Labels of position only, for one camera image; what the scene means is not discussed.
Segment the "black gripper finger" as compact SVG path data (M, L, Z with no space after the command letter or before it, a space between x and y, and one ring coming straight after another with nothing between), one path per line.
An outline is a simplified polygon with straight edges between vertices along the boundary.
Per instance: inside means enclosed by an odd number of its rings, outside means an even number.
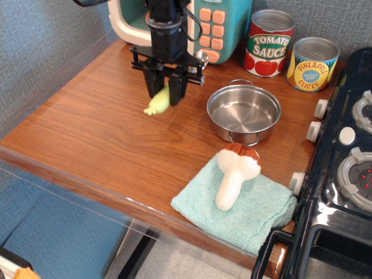
M146 66L144 66L143 73L149 96L153 98L164 87L164 75L161 71Z
M169 77L170 105L176 106L185 96L187 79L180 74L173 74Z

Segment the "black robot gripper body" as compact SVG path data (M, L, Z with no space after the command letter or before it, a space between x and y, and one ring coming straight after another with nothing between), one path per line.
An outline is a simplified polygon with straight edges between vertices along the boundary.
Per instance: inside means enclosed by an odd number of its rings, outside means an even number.
M145 61L139 56L147 58L151 70L163 74L170 74L173 69L166 69L165 64L184 66L185 76L189 82L203 85L205 78L202 74L204 61L188 52L188 41L192 40L188 35L188 22L175 20L167 23L149 20L151 29L151 46L133 45L130 51L133 53L132 67L143 70Z

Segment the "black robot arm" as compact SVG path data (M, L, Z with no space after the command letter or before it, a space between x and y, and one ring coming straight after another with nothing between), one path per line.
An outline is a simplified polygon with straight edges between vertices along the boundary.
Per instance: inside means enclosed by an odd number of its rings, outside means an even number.
M201 22L187 8L190 1L146 1L151 46L133 45L132 67L144 74L151 98L169 79L170 105L175 106L185 96L189 82L204 83L205 62L188 52L188 43L201 38Z

